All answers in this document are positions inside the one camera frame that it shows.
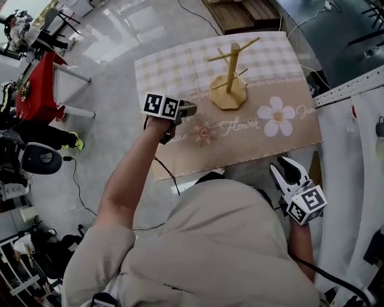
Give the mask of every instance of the table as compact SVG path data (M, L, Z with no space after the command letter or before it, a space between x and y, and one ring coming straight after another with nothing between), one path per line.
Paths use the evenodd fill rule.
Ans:
M36 65L29 76L31 87L29 95L24 101L21 100L21 93L17 95L16 113L19 117L27 120L36 120L49 124L55 118L61 119L65 113L94 118L95 113L65 105L57 105L53 97L54 69L60 70L71 76L77 77L86 82L91 78L74 73L62 66L66 62L55 52L47 53Z
M248 83L248 100L222 111L209 100L210 83L227 73L224 60L207 58L260 40L241 52L238 71ZM135 62L139 103L158 92L197 104L176 136L156 153L175 176L225 167L291 151L321 141L313 100L285 32L255 32L208 38L164 50ZM157 163L156 180L169 178Z

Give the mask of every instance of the wooden stand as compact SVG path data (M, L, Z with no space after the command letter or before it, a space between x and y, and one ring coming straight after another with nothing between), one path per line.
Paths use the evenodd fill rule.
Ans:
M240 75L248 69L245 69L237 74L236 66L238 63L239 53L259 39L260 38L257 37L242 47L240 47L239 44L234 43L231 45L230 53L224 55L219 49L220 56L208 59L208 62L224 59L228 64L228 74L226 76L217 76L209 87L209 99L220 109L237 109L244 103L245 100L247 100L247 84L240 78Z

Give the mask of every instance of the beige tablecloth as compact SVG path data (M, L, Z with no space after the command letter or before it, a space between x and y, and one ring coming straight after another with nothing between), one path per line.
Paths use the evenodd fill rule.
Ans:
M239 55L237 72L247 85L247 101L222 111L210 102L209 85L227 73L224 60L207 62L219 47L229 52L260 40ZM321 141L313 100L285 32L254 32L208 38L135 62L140 105L145 92L169 94L196 103L197 114L183 120L176 136L156 156L175 175L196 173L275 155ZM156 179L168 173L154 161Z

